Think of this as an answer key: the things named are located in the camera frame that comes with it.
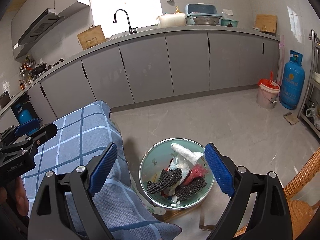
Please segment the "dark pot on counter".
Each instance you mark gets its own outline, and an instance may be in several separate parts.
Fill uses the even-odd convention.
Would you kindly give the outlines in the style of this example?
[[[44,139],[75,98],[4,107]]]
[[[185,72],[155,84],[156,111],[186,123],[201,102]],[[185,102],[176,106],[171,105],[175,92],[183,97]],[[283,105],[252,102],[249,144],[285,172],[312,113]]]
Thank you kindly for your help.
[[[4,108],[10,101],[10,95],[7,91],[0,95],[0,107]]]

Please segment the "clear plastic bag red print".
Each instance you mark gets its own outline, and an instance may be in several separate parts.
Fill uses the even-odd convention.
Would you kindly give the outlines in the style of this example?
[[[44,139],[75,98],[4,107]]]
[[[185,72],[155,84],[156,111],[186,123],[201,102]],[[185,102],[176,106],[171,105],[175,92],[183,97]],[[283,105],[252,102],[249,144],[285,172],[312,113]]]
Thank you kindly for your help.
[[[196,178],[204,178],[207,174],[207,169],[201,165],[196,164],[188,173],[187,177],[183,181],[182,185],[187,186],[189,185],[194,179]]]

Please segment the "cardboard scrap on floor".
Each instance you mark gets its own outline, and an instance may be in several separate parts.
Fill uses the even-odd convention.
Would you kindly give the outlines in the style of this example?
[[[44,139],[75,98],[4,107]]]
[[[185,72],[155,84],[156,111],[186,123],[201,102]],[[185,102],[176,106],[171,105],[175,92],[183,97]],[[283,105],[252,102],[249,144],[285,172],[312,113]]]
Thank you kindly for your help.
[[[284,114],[283,117],[291,126],[299,122],[299,118],[291,112]]]

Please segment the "metal bowl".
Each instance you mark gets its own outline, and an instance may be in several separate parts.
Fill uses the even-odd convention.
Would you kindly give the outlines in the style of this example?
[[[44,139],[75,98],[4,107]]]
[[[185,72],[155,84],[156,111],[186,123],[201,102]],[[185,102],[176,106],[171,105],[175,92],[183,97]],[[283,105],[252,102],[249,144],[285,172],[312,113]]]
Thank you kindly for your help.
[[[212,25],[216,26],[220,22],[220,17],[216,16],[199,16],[193,18],[193,21],[196,25]]]

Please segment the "blue dish rack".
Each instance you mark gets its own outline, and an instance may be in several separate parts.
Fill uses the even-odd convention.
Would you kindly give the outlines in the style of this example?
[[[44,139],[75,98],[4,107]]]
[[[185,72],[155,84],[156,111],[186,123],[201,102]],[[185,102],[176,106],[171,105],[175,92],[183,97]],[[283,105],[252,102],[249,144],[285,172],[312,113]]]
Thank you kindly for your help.
[[[222,18],[222,15],[217,13],[216,7],[212,4],[187,4],[185,6],[185,13],[185,20],[187,25],[196,25],[193,21],[193,18],[199,16],[216,16],[220,17],[220,20]]]

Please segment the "wooden cutting board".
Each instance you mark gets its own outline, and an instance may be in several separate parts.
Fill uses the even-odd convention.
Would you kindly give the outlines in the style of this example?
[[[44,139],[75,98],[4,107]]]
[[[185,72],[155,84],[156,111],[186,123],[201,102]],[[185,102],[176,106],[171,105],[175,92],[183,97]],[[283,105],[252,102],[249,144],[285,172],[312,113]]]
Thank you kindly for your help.
[[[276,34],[277,32],[277,16],[257,14],[254,26],[259,28],[263,33]]]

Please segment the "white paper towel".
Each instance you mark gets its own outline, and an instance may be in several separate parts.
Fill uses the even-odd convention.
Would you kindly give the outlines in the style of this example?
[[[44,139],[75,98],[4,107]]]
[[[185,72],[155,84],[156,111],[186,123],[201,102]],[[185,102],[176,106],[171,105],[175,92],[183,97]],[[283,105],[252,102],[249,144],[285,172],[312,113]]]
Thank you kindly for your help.
[[[192,152],[191,150],[189,150],[189,149],[187,149],[177,143],[172,143],[171,149],[174,152],[183,156],[185,159],[187,159],[193,165],[196,165],[197,161],[204,156],[204,154],[201,152]]]

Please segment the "black wok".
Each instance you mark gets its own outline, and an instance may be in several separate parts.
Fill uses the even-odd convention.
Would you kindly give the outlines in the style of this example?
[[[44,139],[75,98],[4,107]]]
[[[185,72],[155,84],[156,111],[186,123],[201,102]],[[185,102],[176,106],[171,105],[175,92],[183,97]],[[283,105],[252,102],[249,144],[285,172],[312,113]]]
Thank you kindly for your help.
[[[47,67],[47,63],[46,62],[43,62],[41,64],[38,64],[36,67],[34,67],[32,70],[31,70],[31,74],[32,75],[35,75],[35,76],[38,76],[40,75],[42,72],[45,72],[46,71],[46,67]]]

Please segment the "teal trash bin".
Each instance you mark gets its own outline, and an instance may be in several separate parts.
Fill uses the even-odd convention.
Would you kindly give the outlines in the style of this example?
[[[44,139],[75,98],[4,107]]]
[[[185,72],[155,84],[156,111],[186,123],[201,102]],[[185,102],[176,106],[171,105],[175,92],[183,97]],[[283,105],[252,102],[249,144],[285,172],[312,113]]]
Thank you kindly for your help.
[[[214,185],[204,158],[204,147],[183,138],[170,138],[153,145],[139,167],[144,193],[157,206],[183,210],[204,200]]]

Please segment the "blue gas cylinder under counter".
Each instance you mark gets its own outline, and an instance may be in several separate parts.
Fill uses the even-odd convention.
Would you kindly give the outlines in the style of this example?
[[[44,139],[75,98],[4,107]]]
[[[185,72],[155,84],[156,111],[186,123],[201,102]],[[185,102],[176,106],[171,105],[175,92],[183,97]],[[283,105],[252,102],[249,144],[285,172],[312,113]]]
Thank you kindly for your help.
[[[17,114],[17,120],[20,125],[25,124],[33,119],[31,113],[27,109],[23,108],[20,103],[15,106],[15,110]]]

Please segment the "cardboard box by sink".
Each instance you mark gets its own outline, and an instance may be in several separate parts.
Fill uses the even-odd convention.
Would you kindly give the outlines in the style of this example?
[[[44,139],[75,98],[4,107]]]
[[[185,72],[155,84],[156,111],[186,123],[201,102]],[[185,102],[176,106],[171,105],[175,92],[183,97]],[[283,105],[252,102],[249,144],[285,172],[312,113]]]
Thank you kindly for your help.
[[[99,45],[107,41],[101,28],[101,25],[90,26],[90,28],[86,31],[79,33],[77,35],[77,38],[83,50],[92,48],[96,45]]]

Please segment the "grey kitchen counter cabinets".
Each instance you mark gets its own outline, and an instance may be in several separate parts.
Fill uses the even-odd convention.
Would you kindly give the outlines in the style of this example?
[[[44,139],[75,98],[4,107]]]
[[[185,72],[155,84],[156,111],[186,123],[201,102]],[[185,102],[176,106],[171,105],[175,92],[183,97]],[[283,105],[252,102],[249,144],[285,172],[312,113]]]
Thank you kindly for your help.
[[[26,96],[36,116],[54,121],[97,100],[122,111],[255,88],[276,74],[280,38],[201,25],[142,31],[84,50],[52,67],[1,110],[1,129],[17,124]]]

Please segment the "kitchen faucet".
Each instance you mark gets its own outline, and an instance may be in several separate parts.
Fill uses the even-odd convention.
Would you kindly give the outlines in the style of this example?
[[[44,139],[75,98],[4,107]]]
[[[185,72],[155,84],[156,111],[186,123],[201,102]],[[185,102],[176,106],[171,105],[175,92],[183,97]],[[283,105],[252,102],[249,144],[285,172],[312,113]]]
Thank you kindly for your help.
[[[113,24],[115,33],[128,31],[129,34],[134,34],[138,32],[137,27],[131,26],[129,15],[124,9],[118,9],[114,12]]]

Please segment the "black foam net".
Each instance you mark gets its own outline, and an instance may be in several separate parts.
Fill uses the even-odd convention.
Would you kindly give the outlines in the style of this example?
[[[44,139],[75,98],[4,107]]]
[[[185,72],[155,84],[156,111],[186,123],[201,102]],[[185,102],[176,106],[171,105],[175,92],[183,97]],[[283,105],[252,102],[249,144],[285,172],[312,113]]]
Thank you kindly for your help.
[[[178,202],[183,202],[185,200],[188,200],[190,197],[195,195],[202,188],[205,188],[206,185],[207,183],[204,178],[202,177],[195,178],[189,185],[179,187],[176,190],[176,200]]]
[[[177,168],[175,170],[162,170],[159,180],[155,183],[152,181],[147,182],[147,193],[156,194],[163,191],[166,188],[171,187],[178,183],[182,178],[182,170]]]

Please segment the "black range hood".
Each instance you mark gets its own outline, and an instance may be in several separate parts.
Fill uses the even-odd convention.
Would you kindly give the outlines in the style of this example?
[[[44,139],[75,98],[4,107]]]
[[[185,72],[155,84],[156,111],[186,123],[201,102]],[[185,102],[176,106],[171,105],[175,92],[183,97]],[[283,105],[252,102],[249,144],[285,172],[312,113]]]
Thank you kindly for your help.
[[[46,9],[22,34],[14,48],[30,43],[36,43],[41,37],[65,20],[63,16],[57,16],[55,9]]]

